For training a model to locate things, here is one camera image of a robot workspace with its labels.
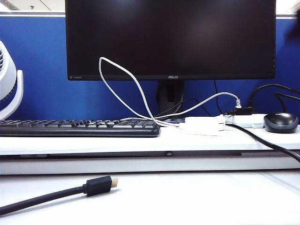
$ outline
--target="blue partition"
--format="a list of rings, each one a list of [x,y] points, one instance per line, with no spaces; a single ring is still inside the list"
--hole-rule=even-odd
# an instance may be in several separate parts
[[[300,40],[287,41],[286,35],[295,25],[294,19],[277,19],[276,78],[272,80],[219,80],[218,91],[238,95],[245,106],[251,92],[268,83],[279,83],[300,89]],[[0,17],[0,38],[10,52],[16,67],[24,72],[24,97],[10,119],[120,119],[134,116],[105,87],[101,81],[72,82],[67,80],[66,31],[64,17]],[[117,93],[136,111],[147,115],[142,98],[132,81],[110,81]],[[158,112],[155,100],[157,81],[143,81],[153,113]],[[215,94],[212,80],[186,81],[185,98],[199,101]],[[273,95],[278,89],[267,88],[254,99],[260,113],[282,111]],[[1,101],[3,108],[6,101]],[[300,116],[300,103],[284,99],[289,112]],[[223,111],[234,107],[234,99],[219,97]],[[187,102],[184,108],[195,104]],[[216,101],[204,105],[219,114]],[[195,109],[187,116],[204,116]]]

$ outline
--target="black mouse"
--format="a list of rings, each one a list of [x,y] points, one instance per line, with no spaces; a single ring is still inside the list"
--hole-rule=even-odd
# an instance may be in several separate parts
[[[264,116],[263,124],[267,131],[281,134],[296,132],[299,119],[291,113],[278,112]]]

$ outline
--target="black keyboard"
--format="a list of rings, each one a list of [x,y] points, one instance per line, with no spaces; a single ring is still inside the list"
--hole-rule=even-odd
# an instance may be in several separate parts
[[[156,137],[159,126],[144,120],[0,120],[0,136]]]

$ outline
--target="desk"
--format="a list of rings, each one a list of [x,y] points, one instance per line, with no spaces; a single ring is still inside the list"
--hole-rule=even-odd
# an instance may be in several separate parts
[[[295,159],[229,129],[218,136],[187,135],[162,127],[156,138],[0,137],[1,174],[300,168]],[[249,130],[271,143],[300,150],[300,126],[294,134]]]
[[[1,205],[101,175],[1,176]],[[113,174],[108,194],[74,195],[7,214],[1,225],[300,224],[300,170]]]

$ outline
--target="monitor screen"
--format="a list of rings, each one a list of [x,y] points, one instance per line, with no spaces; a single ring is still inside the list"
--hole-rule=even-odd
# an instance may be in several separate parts
[[[274,78],[275,2],[67,0],[68,79]]]

